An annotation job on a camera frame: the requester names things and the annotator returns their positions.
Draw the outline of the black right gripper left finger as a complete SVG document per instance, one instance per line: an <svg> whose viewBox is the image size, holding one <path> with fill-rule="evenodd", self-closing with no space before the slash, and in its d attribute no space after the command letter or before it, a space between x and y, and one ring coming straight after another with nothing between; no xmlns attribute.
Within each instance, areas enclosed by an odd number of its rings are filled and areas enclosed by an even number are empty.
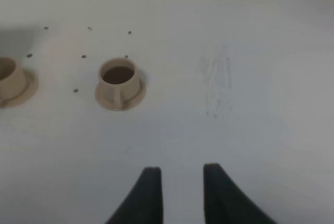
<svg viewBox="0 0 334 224"><path fill-rule="evenodd" d="M163 223L162 173L146 167L127 197L107 223Z"/></svg>

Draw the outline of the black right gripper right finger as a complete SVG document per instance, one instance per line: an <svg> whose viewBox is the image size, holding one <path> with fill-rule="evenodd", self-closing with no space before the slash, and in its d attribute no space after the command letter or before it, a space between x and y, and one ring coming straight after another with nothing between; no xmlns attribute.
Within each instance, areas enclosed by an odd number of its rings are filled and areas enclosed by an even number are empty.
<svg viewBox="0 0 334 224"><path fill-rule="evenodd" d="M205 164L203 172L205 223L275 223L218 163Z"/></svg>

